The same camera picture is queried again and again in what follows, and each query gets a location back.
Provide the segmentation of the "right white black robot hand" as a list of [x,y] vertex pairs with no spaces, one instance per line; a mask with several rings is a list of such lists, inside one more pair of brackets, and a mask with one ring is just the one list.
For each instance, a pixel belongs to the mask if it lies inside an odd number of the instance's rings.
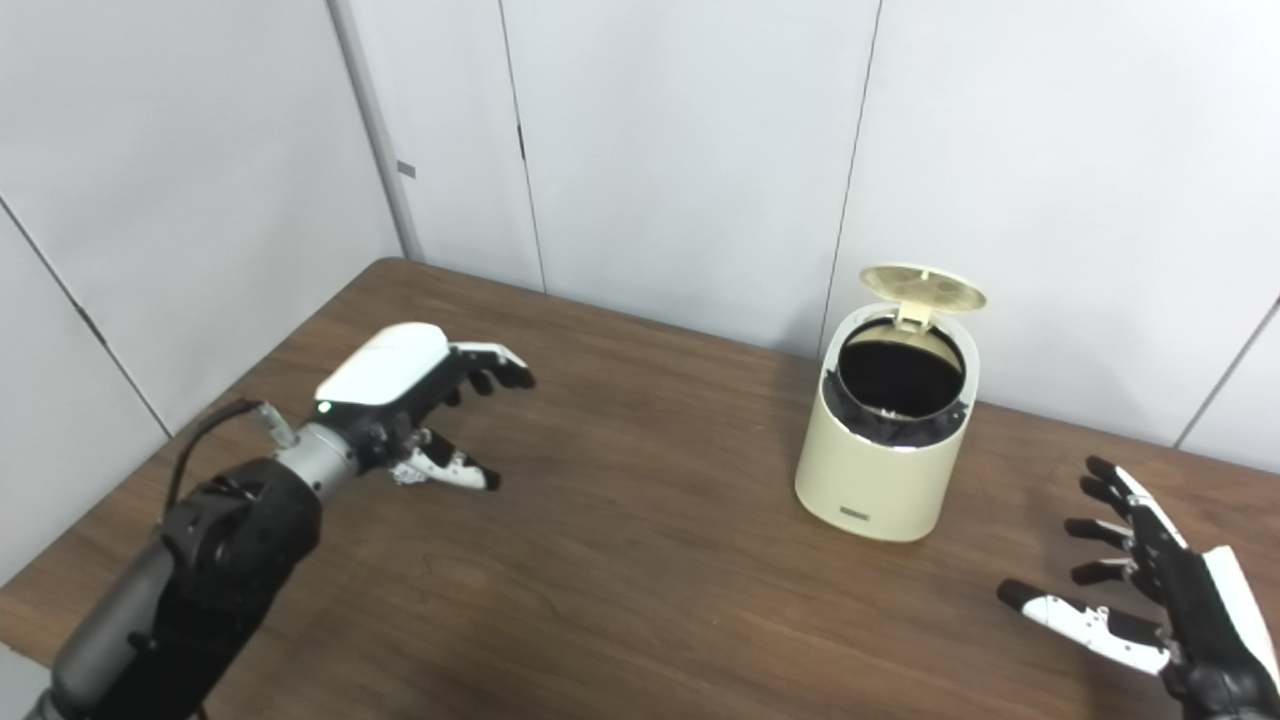
[[1115,664],[1158,678],[1185,719],[1275,719],[1277,656],[1233,548],[1193,550],[1124,468],[1085,461],[1082,491],[1117,520],[1070,518],[1064,530],[1123,551],[1071,570],[1078,585],[1125,582],[1165,611],[1156,623],[1009,578],[996,594],[1023,618]]

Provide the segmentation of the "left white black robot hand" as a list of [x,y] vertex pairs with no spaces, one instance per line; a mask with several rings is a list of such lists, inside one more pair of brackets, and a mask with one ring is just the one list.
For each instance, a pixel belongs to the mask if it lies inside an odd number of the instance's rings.
[[495,386],[531,389],[536,379],[504,345],[452,342],[438,325],[399,323],[379,331],[319,384],[307,423],[343,441],[356,474],[384,468],[401,484],[434,480],[494,492],[499,473],[426,427],[438,407],[460,405],[465,384],[489,396]]

